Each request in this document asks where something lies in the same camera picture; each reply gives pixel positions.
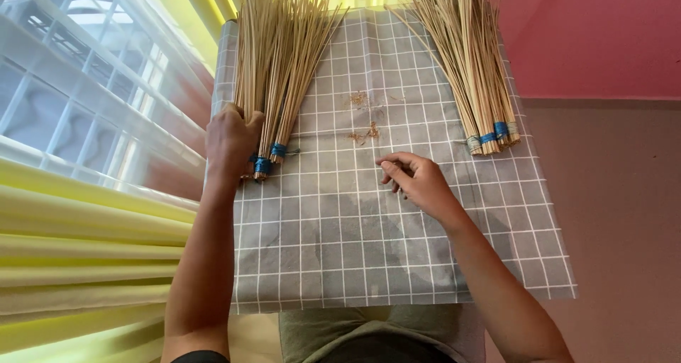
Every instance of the right hand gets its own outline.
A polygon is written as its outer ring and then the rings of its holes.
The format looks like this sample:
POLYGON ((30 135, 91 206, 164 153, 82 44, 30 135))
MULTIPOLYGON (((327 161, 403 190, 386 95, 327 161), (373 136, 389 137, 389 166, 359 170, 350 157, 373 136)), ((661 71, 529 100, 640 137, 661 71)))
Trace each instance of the right hand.
POLYGON ((397 152, 376 160, 383 169, 382 184, 393 181, 393 193, 402 189, 407 198, 439 222, 453 214, 465 214, 442 175, 440 167, 428 158, 397 152))

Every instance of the person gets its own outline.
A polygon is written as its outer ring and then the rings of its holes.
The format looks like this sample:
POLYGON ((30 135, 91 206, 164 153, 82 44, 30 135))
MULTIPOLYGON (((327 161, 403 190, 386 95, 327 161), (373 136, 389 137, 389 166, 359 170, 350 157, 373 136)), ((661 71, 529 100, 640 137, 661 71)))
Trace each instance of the person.
MULTIPOLYGON (((263 120, 254 112, 245 123, 243 110, 227 104, 208 125, 206 186, 170 287, 162 363, 228 362, 234 197, 263 120)), ((507 362, 573 362, 557 326, 506 269, 449 190, 438 165, 406 152, 386 155, 376 164, 383 169, 383 184, 392 182, 394 193, 401 189, 445 229, 477 311, 502 357, 507 362)), ((366 322, 353 308, 284 312, 283 358, 286 363, 465 363, 443 336, 455 327, 450 323, 455 321, 450 316, 455 306, 407 305, 396 316, 391 313, 387 322, 366 322)))

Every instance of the left hand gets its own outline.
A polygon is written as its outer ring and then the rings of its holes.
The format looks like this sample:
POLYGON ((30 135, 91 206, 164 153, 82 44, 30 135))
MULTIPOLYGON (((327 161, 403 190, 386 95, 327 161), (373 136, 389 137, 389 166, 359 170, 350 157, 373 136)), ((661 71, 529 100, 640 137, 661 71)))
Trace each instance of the left hand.
POLYGON ((206 128, 206 155, 209 182, 238 182, 249 157, 256 151, 265 115, 255 111, 251 121, 244 121, 244 110, 227 103, 213 116, 206 128))

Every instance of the thread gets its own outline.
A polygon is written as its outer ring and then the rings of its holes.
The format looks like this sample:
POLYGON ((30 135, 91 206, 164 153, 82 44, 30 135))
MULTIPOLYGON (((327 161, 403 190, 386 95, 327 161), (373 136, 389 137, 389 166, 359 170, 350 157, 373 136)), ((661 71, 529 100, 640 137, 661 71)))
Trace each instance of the thread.
POLYGON ((279 157, 286 157, 286 145, 282 145, 278 142, 275 142, 272 144, 270 147, 270 152, 274 156, 279 156, 279 157))
POLYGON ((268 158, 258 157, 255 160, 255 165, 253 167, 253 170, 256 173, 269 174, 270 173, 270 167, 272 167, 272 162, 268 158))
POLYGON ((494 123, 494 133, 497 134, 497 140, 501 140, 509 134, 508 127, 503 121, 498 121, 494 123))
POLYGON ((478 135, 472 135, 471 137, 467 138, 466 144, 468 144, 469 150, 471 152, 482 148, 482 145, 480 144, 480 136, 478 135))
POLYGON ((487 133, 485 135, 480 136, 480 143, 484 144, 486 142, 494 141, 497 138, 495 137, 494 133, 487 133))
POLYGON ((508 126, 509 134, 519 134, 520 131, 517 130, 517 123, 513 121, 512 123, 506 124, 508 126))

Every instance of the hand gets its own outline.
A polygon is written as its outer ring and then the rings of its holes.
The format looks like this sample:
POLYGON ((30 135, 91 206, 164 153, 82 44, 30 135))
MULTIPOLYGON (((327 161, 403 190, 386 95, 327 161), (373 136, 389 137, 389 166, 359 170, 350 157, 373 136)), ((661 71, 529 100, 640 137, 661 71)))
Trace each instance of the hand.
POLYGON ((383 169, 382 184, 392 180, 393 193, 402 189, 407 198, 439 222, 453 214, 465 214, 440 167, 430 159, 397 152, 378 158, 376 164, 383 169))
POLYGON ((262 112, 256 111, 246 123, 243 108, 232 103, 213 116, 206 129, 208 182, 238 183, 249 157, 256 151, 264 120, 262 112))

